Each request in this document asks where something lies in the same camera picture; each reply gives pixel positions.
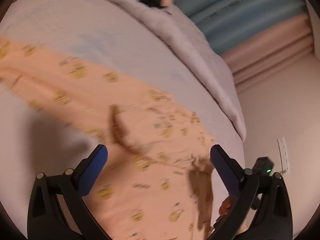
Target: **hand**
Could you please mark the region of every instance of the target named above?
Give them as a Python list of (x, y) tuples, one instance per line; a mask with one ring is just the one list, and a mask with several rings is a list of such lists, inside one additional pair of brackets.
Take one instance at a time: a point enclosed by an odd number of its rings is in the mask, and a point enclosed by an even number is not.
[(219, 208), (219, 214), (220, 215), (226, 215), (230, 211), (231, 205), (234, 203), (235, 197), (232, 195), (229, 195), (221, 204), (221, 207)]

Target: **wall outlet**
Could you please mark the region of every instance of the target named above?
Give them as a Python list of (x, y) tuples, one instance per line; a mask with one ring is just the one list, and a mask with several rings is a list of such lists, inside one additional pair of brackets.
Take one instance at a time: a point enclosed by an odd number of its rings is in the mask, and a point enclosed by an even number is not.
[(280, 151), (282, 174), (289, 173), (289, 160), (284, 137), (278, 139), (278, 146)]

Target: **white wall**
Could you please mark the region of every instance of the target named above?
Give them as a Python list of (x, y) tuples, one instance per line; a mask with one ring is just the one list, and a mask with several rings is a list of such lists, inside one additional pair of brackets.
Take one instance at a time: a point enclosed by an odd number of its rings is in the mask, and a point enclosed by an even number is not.
[(274, 171), (281, 171), (277, 138), (285, 138), (290, 173), (284, 180), (297, 233), (320, 203), (320, 62), (309, 54), (239, 98), (248, 130), (247, 167), (270, 156)]
[(320, 60), (320, 19), (308, 0), (306, 0), (306, 4), (310, 14), (310, 20), (313, 29), (315, 56), (318, 60)]

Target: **screw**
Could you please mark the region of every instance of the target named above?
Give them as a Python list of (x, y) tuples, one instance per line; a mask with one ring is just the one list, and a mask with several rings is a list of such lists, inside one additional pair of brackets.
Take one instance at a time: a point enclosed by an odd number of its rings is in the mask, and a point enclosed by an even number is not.
[(44, 174), (42, 172), (40, 172), (38, 175), (37, 175), (37, 179), (42, 179), (44, 176)]
[(281, 179), (282, 178), (282, 176), (281, 176), (281, 174), (279, 172), (275, 172), (275, 176), (276, 176), (277, 179)]
[(66, 169), (64, 172), (66, 175), (71, 175), (73, 173), (73, 169)]
[(244, 169), (244, 174), (246, 174), (246, 175), (252, 175), (253, 172), (252, 172), (251, 169)]

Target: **pink curtain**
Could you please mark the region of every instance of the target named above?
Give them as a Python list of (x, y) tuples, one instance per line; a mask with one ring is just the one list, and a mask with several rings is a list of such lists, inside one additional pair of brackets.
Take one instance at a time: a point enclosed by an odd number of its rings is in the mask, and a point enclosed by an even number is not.
[(301, 14), (258, 33), (222, 58), (229, 65), (240, 93), (312, 51), (309, 14)]

